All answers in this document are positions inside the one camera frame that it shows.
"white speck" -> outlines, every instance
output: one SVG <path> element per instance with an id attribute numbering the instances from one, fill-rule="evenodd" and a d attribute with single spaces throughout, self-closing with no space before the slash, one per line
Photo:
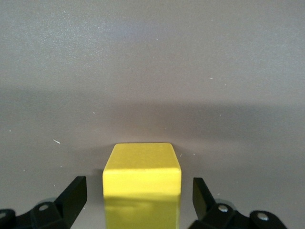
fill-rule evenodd
<path id="1" fill-rule="evenodd" d="M 56 141 L 55 139 L 53 139 L 53 141 L 56 142 L 56 143 L 58 143 L 58 144 L 60 144 L 60 142 L 59 142 L 59 141 Z"/>

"gray surface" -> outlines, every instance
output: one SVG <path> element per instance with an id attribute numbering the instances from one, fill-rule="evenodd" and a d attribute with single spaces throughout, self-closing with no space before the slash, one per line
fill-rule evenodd
<path id="1" fill-rule="evenodd" d="M 0 21 L 0 208 L 87 175 L 72 228 L 104 228 L 114 144 L 162 141 L 183 170 L 182 229 L 194 176 L 304 228 L 304 1 L 2 0 Z"/>

